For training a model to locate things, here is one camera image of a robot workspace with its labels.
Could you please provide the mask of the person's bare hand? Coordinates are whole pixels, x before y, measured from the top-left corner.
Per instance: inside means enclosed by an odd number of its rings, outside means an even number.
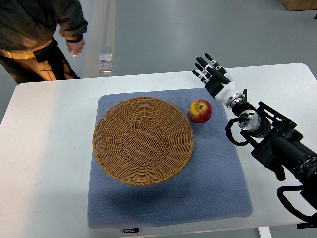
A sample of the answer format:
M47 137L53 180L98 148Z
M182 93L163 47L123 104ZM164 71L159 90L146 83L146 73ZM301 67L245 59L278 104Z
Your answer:
M82 39L77 43L66 42L66 44L69 52L72 53L72 56L76 57L78 54L82 53L85 46L85 40Z

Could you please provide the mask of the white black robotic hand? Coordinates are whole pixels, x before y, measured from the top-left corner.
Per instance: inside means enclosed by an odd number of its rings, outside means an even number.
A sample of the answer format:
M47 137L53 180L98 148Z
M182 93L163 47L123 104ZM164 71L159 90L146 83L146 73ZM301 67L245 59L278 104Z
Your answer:
M204 84L208 93L230 110L247 99L247 91L240 92L230 73L208 53L196 58L195 67L197 69L192 73Z

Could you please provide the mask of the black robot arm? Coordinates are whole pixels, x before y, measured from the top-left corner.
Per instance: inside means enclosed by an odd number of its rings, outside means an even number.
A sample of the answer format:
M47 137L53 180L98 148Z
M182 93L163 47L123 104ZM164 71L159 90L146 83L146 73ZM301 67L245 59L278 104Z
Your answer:
M235 114L225 127L226 136L236 146L250 144L251 155L273 171L279 181L286 179L285 169L300 182L298 186L282 186L277 196L283 206L303 222L299 229L315 228L317 215L305 215L298 211L284 195L298 191L314 208L317 206L317 155L301 143L303 135L296 124L275 109L259 102L255 108L247 101L247 91L235 93L227 101Z

